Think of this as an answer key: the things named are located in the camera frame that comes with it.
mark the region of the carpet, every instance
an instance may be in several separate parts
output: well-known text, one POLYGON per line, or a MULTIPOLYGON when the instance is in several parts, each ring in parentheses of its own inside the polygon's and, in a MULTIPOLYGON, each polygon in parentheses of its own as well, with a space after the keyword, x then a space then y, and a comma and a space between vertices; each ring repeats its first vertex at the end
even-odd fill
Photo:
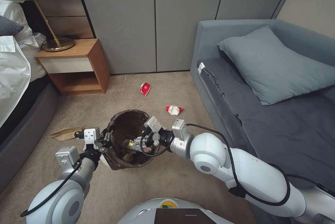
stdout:
MULTIPOLYGON (((51 133, 75 126, 103 130, 114 114, 127 109, 155 115, 169 129, 177 118, 214 128, 189 72, 116 75, 111 76, 106 94, 61 97, 43 137, 0 194, 0 223, 25 223, 20 213, 44 186, 59 179, 61 168, 55 153, 60 148, 75 145, 82 152, 82 139, 58 142, 49 137, 51 133), (151 84, 147 96, 140 92, 145 81, 151 84), (184 106, 184 111, 172 116, 166 105, 184 106)), ((194 135, 204 132, 193 127, 188 130, 194 135)), ((117 223, 134 205, 157 197, 197 203, 234 223, 256 223, 246 200, 230 194, 217 178, 199 172, 190 160, 170 152, 142 168, 119 171, 99 161, 78 223, 117 223)))

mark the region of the yellow label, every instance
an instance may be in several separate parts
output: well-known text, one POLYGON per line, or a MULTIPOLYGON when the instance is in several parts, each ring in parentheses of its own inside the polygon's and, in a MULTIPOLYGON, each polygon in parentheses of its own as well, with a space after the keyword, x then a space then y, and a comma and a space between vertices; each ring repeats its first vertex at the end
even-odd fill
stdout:
POLYGON ((178 207, 174 202, 172 201, 164 201, 159 207, 160 208, 163 208, 163 205, 164 206, 167 206, 167 207, 178 207))

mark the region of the trash can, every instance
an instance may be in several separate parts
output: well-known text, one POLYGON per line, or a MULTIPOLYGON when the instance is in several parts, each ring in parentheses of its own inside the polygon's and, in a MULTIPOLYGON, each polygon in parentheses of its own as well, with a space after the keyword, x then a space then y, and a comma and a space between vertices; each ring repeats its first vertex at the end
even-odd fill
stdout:
MULTIPOLYGON (((136 109, 125 110, 112 117, 102 132, 104 138, 111 140, 112 146, 105 148, 102 155, 112 170, 142 167, 152 161, 152 157, 128 148, 130 140, 142 136, 145 130, 144 123, 148 119, 147 113, 136 109)), ((149 151, 151 154, 157 153, 159 146, 152 146, 149 151)))

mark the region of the red and white cup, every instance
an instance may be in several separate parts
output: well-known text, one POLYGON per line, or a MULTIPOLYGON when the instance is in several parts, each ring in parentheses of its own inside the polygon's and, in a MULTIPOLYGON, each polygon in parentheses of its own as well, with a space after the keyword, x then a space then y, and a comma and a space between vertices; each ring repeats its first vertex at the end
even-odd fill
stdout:
POLYGON ((142 85, 141 85, 141 93, 146 96, 148 94, 150 88, 151 88, 151 85, 148 84, 147 82, 142 83, 142 85))
POLYGON ((178 116, 179 113, 181 113, 184 110, 184 107, 180 107, 176 105, 168 105, 168 106, 165 106, 165 109, 167 112, 170 113, 170 115, 178 116))

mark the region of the bed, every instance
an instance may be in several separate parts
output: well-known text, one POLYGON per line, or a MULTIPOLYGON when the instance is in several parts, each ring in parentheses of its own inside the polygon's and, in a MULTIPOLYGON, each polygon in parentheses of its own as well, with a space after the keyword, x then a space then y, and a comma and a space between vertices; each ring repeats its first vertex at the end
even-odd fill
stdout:
MULTIPOLYGON (((235 65, 217 48, 225 38, 269 25, 292 50, 335 66, 335 40, 280 20, 202 21, 191 75, 217 130, 232 147, 335 190, 335 87, 263 106, 235 65), (198 71, 200 63, 205 65, 198 71)), ((309 184, 291 180, 296 187, 309 184)), ((252 206, 258 223, 293 223, 252 206)))
POLYGON ((45 36, 32 32, 17 2, 0 0, 0 15, 22 27, 14 36, 0 36, 2 191, 49 125, 59 94, 35 59, 45 36))

